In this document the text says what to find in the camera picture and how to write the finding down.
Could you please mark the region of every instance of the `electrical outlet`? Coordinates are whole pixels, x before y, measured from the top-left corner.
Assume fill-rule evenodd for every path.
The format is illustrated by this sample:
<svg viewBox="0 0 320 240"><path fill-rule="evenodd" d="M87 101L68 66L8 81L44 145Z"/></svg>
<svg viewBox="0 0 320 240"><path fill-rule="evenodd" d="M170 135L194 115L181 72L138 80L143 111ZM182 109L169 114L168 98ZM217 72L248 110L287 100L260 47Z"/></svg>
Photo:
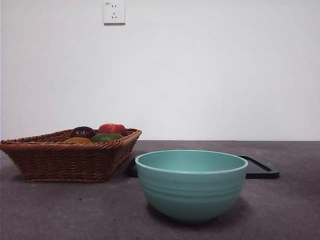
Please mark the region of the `electrical outlet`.
<svg viewBox="0 0 320 240"><path fill-rule="evenodd" d="M103 3L104 25L126 24L126 3L124 0L110 0Z"/></svg>

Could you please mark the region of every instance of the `teal bowl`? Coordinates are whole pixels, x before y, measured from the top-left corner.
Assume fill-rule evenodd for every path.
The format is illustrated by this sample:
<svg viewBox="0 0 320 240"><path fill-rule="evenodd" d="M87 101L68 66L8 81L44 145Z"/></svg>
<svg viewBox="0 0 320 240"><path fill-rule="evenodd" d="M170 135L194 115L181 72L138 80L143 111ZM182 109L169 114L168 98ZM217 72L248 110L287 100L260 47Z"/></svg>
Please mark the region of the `teal bowl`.
<svg viewBox="0 0 320 240"><path fill-rule="evenodd" d="M207 222L231 208L246 179L248 162L204 150L164 150L135 159L149 203L180 222Z"/></svg>

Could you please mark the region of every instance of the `wicker basket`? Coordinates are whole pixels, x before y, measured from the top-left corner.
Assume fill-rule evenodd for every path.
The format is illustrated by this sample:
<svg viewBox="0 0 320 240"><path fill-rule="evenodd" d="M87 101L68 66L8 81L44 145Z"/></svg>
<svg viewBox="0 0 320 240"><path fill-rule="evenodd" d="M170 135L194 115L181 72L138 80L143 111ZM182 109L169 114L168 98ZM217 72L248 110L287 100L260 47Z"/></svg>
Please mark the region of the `wicker basket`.
<svg viewBox="0 0 320 240"><path fill-rule="evenodd" d="M19 168L28 182L101 183L131 157L141 131L126 129L127 136L109 142L63 142L71 129L50 134L2 140L0 150Z"/></svg>

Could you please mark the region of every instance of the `green mango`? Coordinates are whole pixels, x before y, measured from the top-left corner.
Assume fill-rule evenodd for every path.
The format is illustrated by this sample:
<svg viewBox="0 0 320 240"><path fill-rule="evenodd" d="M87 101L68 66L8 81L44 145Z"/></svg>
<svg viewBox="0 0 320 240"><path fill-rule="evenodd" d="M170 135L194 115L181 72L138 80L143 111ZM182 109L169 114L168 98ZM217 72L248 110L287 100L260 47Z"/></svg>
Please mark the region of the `green mango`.
<svg viewBox="0 0 320 240"><path fill-rule="evenodd" d="M117 140L120 138L123 138L123 136L119 133L98 133L95 136L93 136L90 140L94 143L101 143Z"/></svg>

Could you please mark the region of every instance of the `black plastic tray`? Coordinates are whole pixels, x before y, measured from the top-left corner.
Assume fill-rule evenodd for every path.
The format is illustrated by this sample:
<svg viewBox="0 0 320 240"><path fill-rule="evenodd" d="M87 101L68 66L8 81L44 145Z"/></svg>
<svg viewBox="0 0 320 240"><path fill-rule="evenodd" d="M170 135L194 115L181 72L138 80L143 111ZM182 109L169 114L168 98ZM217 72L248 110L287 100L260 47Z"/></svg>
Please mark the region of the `black plastic tray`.
<svg viewBox="0 0 320 240"><path fill-rule="evenodd" d="M125 174L127 174L129 177L132 177L132 178L138 177L137 167L135 162L136 157L137 156L132 158L129 166L125 170ZM245 175L246 179L277 179L280 176L280 173L277 169L263 163L262 161L253 159L252 157L249 157L249 156L239 155L239 157L248 161L248 167Z"/></svg>

